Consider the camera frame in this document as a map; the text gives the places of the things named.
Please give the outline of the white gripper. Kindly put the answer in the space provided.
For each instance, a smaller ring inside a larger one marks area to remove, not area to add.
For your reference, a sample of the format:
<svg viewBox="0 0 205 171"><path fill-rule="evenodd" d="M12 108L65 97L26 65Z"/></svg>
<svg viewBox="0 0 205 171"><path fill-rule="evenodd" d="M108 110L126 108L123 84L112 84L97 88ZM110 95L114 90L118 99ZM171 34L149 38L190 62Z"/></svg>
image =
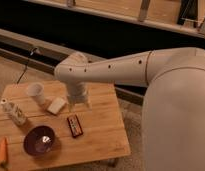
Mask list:
<svg viewBox="0 0 205 171"><path fill-rule="evenodd" d="M86 84L82 82L70 83L66 85L67 89L67 99L69 101L68 108L69 112L73 110L74 104L84 103L84 105L89 109L90 104L87 102L88 91Z"/></svg>

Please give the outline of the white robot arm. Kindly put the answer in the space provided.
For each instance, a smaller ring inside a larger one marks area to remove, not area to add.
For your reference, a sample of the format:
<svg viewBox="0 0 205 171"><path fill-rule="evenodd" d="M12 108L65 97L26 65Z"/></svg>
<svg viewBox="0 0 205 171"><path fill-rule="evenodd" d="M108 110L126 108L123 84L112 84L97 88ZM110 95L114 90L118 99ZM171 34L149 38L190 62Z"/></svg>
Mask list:
<svg viewBox="0 0 205 171"><path fill-rule="evenodd" d="M54 70L75 104L87 82L145 87L142 145L145 171L205 171L205 50L151 50L89 63L80 52Z"/></svg>

